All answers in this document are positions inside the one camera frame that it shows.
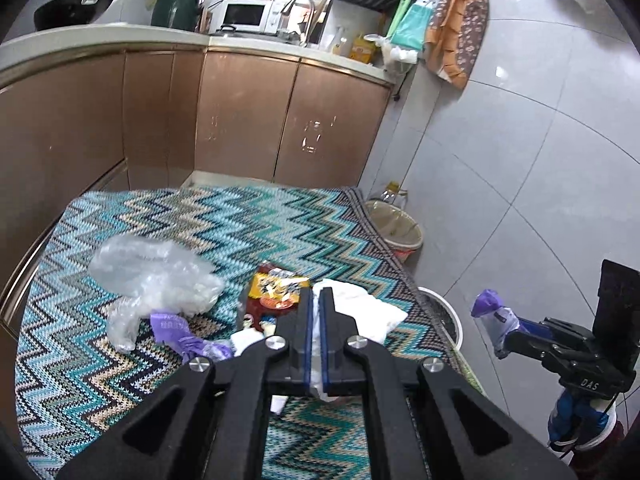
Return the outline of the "beige plastic waste bin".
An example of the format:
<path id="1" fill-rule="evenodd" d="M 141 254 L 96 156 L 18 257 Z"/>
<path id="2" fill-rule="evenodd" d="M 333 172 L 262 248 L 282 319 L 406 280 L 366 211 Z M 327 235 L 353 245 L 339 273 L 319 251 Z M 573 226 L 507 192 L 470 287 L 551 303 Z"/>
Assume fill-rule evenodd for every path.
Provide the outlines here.
<path id="1" fill-rule="evenodd" d="M 378 234 L 402 263 L 422 247 L 420 224 L 404 210 L 382 200 L 368 200 L 366 207 Z"/>

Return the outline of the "dark green kettle appliance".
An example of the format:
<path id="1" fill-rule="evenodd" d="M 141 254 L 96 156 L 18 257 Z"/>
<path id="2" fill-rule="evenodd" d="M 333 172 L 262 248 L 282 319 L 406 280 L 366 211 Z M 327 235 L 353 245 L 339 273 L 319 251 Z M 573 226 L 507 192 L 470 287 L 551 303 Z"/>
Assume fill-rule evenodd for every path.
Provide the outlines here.
<path id="1" fill-rule="evenodd" d="M 156 0 L 151 25 L 196 32 L 205 0 Z"/>

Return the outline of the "chrome sink faucet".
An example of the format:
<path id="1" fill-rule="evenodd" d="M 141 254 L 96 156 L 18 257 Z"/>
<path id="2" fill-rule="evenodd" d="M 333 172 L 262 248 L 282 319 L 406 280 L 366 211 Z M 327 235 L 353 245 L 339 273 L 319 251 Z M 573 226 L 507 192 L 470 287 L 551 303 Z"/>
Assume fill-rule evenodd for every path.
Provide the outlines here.
<path id="1" fill-rule="evenodd" d="M 280 11 L 277 35 L 289 44 L 308 44 L 316 5 L 314 0 L 288 0 Z"/>

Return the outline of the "blue white sneaker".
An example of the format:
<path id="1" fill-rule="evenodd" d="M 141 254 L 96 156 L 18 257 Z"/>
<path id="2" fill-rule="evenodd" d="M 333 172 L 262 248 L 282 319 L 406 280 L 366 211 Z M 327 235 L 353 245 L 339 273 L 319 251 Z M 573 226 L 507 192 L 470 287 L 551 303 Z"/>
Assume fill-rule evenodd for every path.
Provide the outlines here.
<path id="1" fill-rule="evenodd" d="M 612 434 L 616 422 L 616 398 L 565 389 L 549 415 L 549 446 L 555 452 L 592 450 Z"/>

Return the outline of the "white rimmed black trash bin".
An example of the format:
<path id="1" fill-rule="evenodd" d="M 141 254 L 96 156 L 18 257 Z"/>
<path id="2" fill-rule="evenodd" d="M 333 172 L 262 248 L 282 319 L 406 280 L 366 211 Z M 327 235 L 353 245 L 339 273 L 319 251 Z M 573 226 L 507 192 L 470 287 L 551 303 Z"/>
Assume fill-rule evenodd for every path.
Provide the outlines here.
<path id="1" fill-rule="evenodd" d="M 424 307 L 426 307 L 426 313 L 435 321 L 436 325 L 446 333 L 452 346 L 457 351 L 461 351 L 464 333 L 457 311 L 454 310 L 454 307 L 445 297 L 439 295 L 439 293 L 434 290 L 419 286 L 418 292 L 420 292 L 420 297 L 424 303 Z"/>

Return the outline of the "teal plastic bag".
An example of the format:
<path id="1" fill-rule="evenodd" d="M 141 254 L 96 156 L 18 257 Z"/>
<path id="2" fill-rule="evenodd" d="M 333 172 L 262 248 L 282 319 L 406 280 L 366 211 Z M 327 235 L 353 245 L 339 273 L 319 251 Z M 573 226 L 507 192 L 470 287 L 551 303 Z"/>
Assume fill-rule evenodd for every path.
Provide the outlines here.
<path id="1" fill-rule="evenodd" d="M 387 34 L 390 43 L 397 47 L 422 51 L 434 5 L 434 0 L 400 0 Z"/>

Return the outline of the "clear oil bottle yellow cap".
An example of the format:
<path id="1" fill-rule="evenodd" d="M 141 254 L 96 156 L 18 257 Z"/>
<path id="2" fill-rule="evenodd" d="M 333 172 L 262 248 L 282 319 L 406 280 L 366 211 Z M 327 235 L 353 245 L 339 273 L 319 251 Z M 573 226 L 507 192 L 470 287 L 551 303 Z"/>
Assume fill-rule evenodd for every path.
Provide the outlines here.
<path id="1" fill-rule="evenodd" d="M 399 209 L 405 209 L 408 202 L 408 191 L 400 187 L 395 181 L 390 181 L 380 195 L 382 202 Z"/>

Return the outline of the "brown kitchen base cabinets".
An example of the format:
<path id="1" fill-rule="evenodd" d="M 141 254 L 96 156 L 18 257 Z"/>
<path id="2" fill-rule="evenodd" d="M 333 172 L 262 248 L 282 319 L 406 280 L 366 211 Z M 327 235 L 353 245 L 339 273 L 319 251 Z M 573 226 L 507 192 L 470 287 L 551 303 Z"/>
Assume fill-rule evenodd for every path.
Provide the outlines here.
<path id="1" fill-rule="evenodd" d="M 90 190 L 195 171 L 321 188 L 360 179 L 390 85 L 355 63 L 204 48 L 74 49 L 1 77 L 1 318 L 20 328 L 42 252 Z"/>

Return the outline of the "white microwave oven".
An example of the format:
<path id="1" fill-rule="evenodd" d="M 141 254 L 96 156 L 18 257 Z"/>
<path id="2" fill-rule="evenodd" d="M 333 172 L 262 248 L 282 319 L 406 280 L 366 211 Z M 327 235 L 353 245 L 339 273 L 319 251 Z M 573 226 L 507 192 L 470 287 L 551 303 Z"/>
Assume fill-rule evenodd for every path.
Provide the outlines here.
<path id="1" fill-rule="evenodd" d="M 274 35 L 280 22 L 276 0 L 226 0 L 218 29 Z"/>

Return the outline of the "purple plastic wrapper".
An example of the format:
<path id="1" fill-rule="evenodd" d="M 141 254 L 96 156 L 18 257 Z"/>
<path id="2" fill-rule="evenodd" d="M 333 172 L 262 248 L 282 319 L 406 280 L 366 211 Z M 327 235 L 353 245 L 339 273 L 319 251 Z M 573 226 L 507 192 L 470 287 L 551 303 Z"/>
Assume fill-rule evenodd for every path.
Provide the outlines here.
<path id="1" fill-rule="evenodd" d="M 178 353 L 183 363 L 195 358 L 219 362 L 234 357 L 230 341 L 205 340 L 194 336 L 189 323 L 178 314 L 152 312 L 150 324 L 155 341 Z"/>

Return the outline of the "purple white wrapper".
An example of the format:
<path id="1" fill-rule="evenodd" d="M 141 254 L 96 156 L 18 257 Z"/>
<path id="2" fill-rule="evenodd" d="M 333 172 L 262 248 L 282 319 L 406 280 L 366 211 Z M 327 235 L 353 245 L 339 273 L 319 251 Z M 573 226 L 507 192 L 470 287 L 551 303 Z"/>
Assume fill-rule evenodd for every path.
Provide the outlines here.
<path id="1" fill-rule="evenodd" d="M 503 304 L 498 292 L 492 289 L 484 289 L 475 298 L 471 315 L 485 327 L 495 356 L 504 359 L 510 353 L 506 348 L 506 336 L 520 329 L 518 317 Z"/>

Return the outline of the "black frying pan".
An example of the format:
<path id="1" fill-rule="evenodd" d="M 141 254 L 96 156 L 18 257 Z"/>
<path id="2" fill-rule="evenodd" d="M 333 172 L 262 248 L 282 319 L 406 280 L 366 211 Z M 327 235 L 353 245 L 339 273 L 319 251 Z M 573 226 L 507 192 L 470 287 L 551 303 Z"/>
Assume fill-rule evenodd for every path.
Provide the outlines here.
<path id="1" fill-rule="evenodd" d="M 99 18 L 114 0 L 51 0 L 34 12 L 37 32 L 89 25 Z"/>

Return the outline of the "zigzag patterned floor rug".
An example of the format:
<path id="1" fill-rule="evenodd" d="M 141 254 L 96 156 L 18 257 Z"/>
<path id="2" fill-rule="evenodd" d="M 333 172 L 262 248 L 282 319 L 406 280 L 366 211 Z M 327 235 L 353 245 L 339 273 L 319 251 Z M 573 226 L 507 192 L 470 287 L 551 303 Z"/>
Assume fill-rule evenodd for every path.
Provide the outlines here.
<path id="1" fill-rule="evenodd" d="M 391 354 L 436 356 L 471 376 L 356 188 L 90 192 L 44 248 L 18 332 L 17 426 L 34 473 L 53 478 L 178 370 L 180 354 L 153 337 L 152 309 L 226 342 L 263 263 L 361 287 L 401 310 L 383 338 Z"/>

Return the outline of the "clear plastic bag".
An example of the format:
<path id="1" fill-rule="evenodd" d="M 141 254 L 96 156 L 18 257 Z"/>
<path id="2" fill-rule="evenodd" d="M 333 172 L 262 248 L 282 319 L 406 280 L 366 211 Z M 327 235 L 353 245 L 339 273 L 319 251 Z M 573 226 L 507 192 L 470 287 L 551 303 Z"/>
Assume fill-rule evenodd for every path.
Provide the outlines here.
<path id="1" fill-rule="evenodd" d="M 107 309 L 107 338 L 120 353 L 136 348 L 152 312 L 183 318 L 208 312 L 226 282 L 214 266 L 171 240 L 116 235 L 93 254 L 89 274 L 118 299 Z"/>

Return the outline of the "orange snack packet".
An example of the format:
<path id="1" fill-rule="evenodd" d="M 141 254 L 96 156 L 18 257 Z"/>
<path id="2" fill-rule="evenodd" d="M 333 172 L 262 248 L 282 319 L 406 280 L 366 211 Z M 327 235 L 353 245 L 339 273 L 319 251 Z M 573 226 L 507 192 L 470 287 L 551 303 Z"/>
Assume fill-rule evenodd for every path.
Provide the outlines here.
<path id="1" fill-rule="evenodd" d="M 262 321 L 295 311 L 310 278 L 271 261 L 258 264 L 240 296 L 238 326 L 262 333 Z"/>

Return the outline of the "white paper tissue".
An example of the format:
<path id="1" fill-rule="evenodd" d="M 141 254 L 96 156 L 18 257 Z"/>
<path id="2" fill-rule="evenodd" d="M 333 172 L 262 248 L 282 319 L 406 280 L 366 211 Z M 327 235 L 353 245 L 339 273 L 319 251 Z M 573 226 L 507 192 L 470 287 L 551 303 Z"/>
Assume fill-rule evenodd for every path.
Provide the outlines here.
<path id="1" fill-rule="evenodd" d="M 314 294 L 314 326 L 312 326 L 310 392 L 326 403 L 338 401 L 337 396 L 328 396 L 323 391 L 321 379 L 321 336 L 319 318 L 319 298 L 323 289 L 332 290 L 337 313 L 351 316 L 357 325 L 357 333 L 378 344 L 384 344 L 386 336 L 408 314 L 398 307 L 370 295 L 364 288 L 344 282 L 324 278 L 312 285 Z"/>

